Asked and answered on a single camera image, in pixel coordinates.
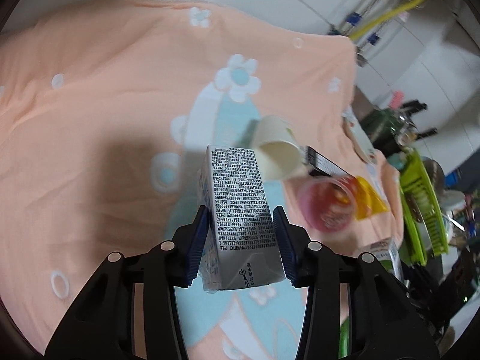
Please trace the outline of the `black rectangular box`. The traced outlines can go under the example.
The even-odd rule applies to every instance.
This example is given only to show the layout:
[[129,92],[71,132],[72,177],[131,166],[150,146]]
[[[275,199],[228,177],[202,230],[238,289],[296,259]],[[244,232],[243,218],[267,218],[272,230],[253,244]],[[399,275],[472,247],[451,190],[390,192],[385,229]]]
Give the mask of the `black rectangular box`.
[[330,161],[328,158],[317,152],[310,146],[302,148],[302,160],[310,176],[348,176],[340,166]]

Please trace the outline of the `yellow wrapper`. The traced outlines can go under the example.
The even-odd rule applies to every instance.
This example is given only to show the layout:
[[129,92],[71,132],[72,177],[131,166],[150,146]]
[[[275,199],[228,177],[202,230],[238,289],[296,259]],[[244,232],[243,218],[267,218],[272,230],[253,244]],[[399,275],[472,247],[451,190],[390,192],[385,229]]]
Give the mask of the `yellow wrapper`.
[[356,204],[355,218],[368,219],[373,215],[389,211],[388,205],[368,181],[360,176],[355,177],[354,200]]

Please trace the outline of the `white green milk carton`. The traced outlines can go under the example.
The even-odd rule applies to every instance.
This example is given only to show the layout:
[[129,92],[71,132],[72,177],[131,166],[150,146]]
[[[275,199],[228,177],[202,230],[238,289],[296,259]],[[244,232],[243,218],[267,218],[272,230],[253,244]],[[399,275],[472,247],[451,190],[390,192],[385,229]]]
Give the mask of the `white green milk carton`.
[[356,256],[359,257],[364,253],[372,254],[391,275],[394,275],[398,281],[404,282],[399,250],[393,238],[385,238],[366,245],[357,250]]

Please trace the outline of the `white paper cup green leaf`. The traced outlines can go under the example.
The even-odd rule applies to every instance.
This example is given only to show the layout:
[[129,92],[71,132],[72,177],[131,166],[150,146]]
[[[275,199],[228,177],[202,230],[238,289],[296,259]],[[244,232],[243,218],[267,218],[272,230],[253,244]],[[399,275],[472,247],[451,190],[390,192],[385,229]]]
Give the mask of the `white paper cup green leaf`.
[[263,181],[284,180],[302,162],[300,146],[290,126],[275,115],[258,121],[250,147],[255,152]]

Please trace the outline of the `peach floral towel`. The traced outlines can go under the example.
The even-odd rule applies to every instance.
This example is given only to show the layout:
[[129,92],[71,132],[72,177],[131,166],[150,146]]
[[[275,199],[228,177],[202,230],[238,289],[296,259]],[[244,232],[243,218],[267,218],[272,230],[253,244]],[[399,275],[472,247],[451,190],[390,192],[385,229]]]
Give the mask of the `peach floral towel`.
[[385,191],[340,254],[403,237],[398,174],[343,132],[354,47],[198,1],[95,0],[1,38],[1,300],[43,352],[109,252],[142,254],[191,222],[208,146],[247,146],[278,116],[299,143]]

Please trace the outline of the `green dish rack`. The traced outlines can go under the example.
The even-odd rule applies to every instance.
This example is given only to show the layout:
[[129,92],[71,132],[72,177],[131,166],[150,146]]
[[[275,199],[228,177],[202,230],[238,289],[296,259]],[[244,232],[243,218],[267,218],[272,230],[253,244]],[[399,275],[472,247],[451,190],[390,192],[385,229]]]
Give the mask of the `green dish rack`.
[[409,259],[425,267],[448,252],[448,239],[437,195],[416,150],[406,153],[400,171],[400,199]]

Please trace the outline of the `red plastic cup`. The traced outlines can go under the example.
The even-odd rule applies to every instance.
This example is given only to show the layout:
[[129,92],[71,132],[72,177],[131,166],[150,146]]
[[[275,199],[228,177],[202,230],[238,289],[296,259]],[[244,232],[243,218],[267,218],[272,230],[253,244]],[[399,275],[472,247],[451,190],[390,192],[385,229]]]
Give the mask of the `red plastic cup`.
[[307,224],[322,233],[345,230],[356,215],[356,179],[349,175],[314,177],[297,193]]

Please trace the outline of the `blue white milk carton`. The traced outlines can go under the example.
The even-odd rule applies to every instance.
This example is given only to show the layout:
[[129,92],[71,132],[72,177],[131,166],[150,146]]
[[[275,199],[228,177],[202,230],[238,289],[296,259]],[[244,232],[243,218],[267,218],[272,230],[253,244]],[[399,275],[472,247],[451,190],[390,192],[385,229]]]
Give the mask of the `blue white milk carton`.
[[199,171],[198,194],[211,214],[199,267],[203,289],[213,293],[283,281],[254,151],[210,145]]

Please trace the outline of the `white strawberry dish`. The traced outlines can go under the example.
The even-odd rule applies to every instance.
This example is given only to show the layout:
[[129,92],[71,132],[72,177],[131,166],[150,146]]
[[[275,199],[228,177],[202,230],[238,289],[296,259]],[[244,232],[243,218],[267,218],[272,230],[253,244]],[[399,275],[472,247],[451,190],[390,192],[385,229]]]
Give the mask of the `white strawberry dish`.
[[359,120],[356,118],[352,108],[349,106],[342,113],[343,116],[343,130],[344,133],[352,141],[356,154],[366,164],[377,164],[376,150],[374,149],[371,141],[368,139],[367,134],[360,125]]

